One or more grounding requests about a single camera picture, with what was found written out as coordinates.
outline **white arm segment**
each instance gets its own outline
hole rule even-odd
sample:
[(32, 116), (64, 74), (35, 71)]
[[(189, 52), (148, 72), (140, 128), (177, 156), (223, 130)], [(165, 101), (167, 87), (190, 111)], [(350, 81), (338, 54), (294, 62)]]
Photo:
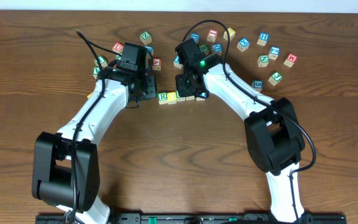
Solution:
[[(128, 87), (120, 82), (105, 79), (105, 91), (103, 97), (99, 100), (90, 114), (84, 120), (81, 131), (78, 133), (78, 141), (89, 139), (92, 143), (99, 145), (100, 140), (107, 131), (114, 117), (118, 112), (125, 108), (129, 99)], [(92, 96), (74, 116), (69, 123), (60, 128), (57, 133), (62, 133), (63, 138), (73, 139), (74, 130), (77, 122), (82, 118), (88, 108), (97, 99), (102, 90), (102, 80), (96, 82)], [(67, 212), (72, 208), (58, 205), (59, 209)], [(75, 216), (86, 224), (106, 224), (110, 215), (110, 208), (96, 197), (92, 207), (84, 213), (76, 213)]]
[[(265, 96), (254, 90), (250, 85), (239, 78), (228, 64), (226, 64), (226, 71), (238, 85), (249, 93), (257, 95), (258, 99), (267, 104), (270, 104), (273, 100), (273, 98)], [(222, 64), (218, 64), (209, 69), (209, 72), (204, 75), (204, 83), (210, 93), (214, 93), (225, 101), (243, 120), (248, 118), (251, 112), (259, 112), (265, 109), (265, 106), (255, 103), (251, 98), (236, 88), (230, 80), (226, 79)], [(274, 176), (270, 172), (266, 173), (270, 194), (272, 196), (272, 206), (270, 209), (278, 221), (294, 222), (296, 220), (292, 207), (291, 187), (288, 175), (291, 170), (297, 169), (298, 167), (299, 163), (292, 164), (282, 170), (279, 176)], [(295, 193), (296, 210), (298, 212), (298, 216), (300, 217), (303, 214), (304, 209), (299, 198), (297, 173), (293, 174), (293, 188)]]
[[(270, 206), (270, 210), (274, 217), (280, 222), (294, 222), (296, 220), (292, 206), (290, 178), (288, 176), (290, 175), (290, 171), (297, 168), (299, 168), (299, 163), (291, 164), (282, 170), (278, 176), (274, 176), (271, 172), (266, 173), (268, 187), (272, 196), (272, 206)], [(298, 218), (300, 218), (305, 210), (302, 207), (299, 196), (298, 173), (295, 172), (292, 176), (296, 211)]]

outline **wooden table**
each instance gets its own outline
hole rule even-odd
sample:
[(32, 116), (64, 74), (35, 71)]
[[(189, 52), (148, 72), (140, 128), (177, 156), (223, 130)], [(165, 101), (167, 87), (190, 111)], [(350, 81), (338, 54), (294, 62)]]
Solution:
[[(0, 223), (32, 223), (40, 213), (60, 212), (31, 196), (34, 142), (42, 131), (66, 124), (93, 91), (93, 56), (76, 36), (93, 42), (140, 44), (153, 35), (159, 91), (175, 90), (174, 48), (203, 19), (236, 30), (227, 62), (246, 82), (265, 82), (263, 94), (288, 98), (313, 138), (316, 165), (300, 174), (301, 201), (315, 213), (344, 213), (358, 223), (358, 15), (180, 12), (0, 11)], [(195, 32), (206, 42), (205, 24)], [(266, 47), (256, 45), (261, 32)], [(240, 37), (251, 41), (244, 53)], [(257, 67), (269, 46), (277, 61)], [(97, 50), (112, 60), (113, 55)], [(285, 57), (299, 60), (288, 68)], [(283, 80), (267, 82), (279, 71)], [(309, 147), (301, 164), (310, 162)], [(243, 213), (268, 210), (265, 174), (247, 152), (243, 121), (222, 100), (159, 105), (141, 102), (123, 110), (99, 146), (99, 196), (112, 206), (144, 213)]]

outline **brown wood surface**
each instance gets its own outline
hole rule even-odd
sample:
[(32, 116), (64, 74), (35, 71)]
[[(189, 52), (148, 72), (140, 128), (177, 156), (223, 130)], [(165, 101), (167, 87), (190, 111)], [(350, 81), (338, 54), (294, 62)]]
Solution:
[[(110, 48), (115, 42), (141, 44), (153, 35), (159, 91), (175, 89), (174, 48), (203, 19), (236, 30), (227, 62), (248, 83), (265, 82), (263, 94), (287, 97), (313, 138), (316, 165), (300, 174), (301, 201), (315, 213), (344, 213), (358, 223), (358, 15), (180, 12), (0, 11), (0, 223), (32, 223), (40, 213), (59, 212), (31, 196), (34, 142), (68, 122), (93, 91), (93, 56), (75, 34)], [(196, 28), (200, 43), (215, 24)], [(270, 34), (265, 47), (258, 34)], [(236, 49), (247, 37), (250, 48)], [(257, 67), (269, 46), (277, 61)], [(113, 56), (97, 50), (108, 59)], [(292, 68), (288, 53), (299, 56)], [(279, 71), (283, 80), (267, 82)], [(302, 152), (309, 163), (309, 147)], [(226, 104), (206, 101), (159, 105), (141, 102), (123, 110), (99, 146), (99, 195), (113, 207), (144, 213), (243, 213), (268, 210), (265, 174), (247, 152), (244, 125)]]

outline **blue block face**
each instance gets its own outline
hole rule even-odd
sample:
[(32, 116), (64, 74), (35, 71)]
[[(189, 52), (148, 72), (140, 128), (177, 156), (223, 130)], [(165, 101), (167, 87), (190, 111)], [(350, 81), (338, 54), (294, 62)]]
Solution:
[(212, 49), (214, 52), (220, 52), (220, 51), (222, 51), (223, 48), (222, 48), (221, 44), (214, 44), (214, 45), (212, 45)]
[(152, 46), (144, 46), (144, 48), (146, 48), (150, 53), (153, 52), (153, 47)]
[(264, 82), (262, 80), (254, 80), (253, 88), (263, 88)]
[(197, 42), (200, 39), (200, 35), (195, 33), (191, 33), (190, 37), (193, 38), (195, 42)]
[(259, 39), (264, 40), (264, 41), (268, 41), (269, 40), (269, 35), (265, 34), (265, 33), (260, 33)]
[(180, 63), (180, 62), (179, 62), (179, 56), (176, 56), (173, 61), (176, 62), (176, 63)]
[(272, 47), (272, 48), (270, 49), (270, 53), (271, 53), (271, 54), (275, 54), (275, 55), (279, 55), (280, 49), (279, 49), (278, 47)]
[(241, 40), (239, 41), (239, 43), (240, 43), (241, 46), (243, 46), (243, 47), (246, 47), (247, 45), (249, 45), (249, 41), (248, 41), (247, 39), (245, 39), (245, 38), (241, 39)]

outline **white wall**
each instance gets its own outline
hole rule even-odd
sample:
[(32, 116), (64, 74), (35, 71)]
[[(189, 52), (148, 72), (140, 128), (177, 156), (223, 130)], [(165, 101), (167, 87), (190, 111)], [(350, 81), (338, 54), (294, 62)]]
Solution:
[(0, 9), (358, 13), (358, 0), (0, 0)]

